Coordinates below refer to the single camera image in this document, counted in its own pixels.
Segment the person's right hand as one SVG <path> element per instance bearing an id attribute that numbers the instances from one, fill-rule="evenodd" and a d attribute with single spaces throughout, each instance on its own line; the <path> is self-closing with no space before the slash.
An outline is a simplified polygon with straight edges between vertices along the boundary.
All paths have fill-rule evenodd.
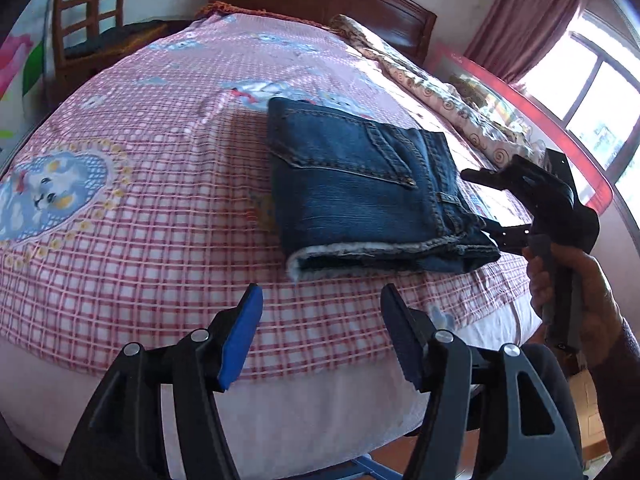
<path id="1" fill-rule="evenodd" d="M 551 253 L 557 263 L 571 268 L 582 280 L 584 305 L 580 340 L 588 367 L 596 367 L 606 360 L 620 336 L 623 328 L 620 307 L 596 258 L 578 248 L 554 243 L 551 244 Z M 532 306 L 537 314 L 542 315 L 542 306 L 554 295 L 550 274 L 544 267 L 544 260 L 529 247 L 525 247 L 522 254 L 527 260 Z"/>

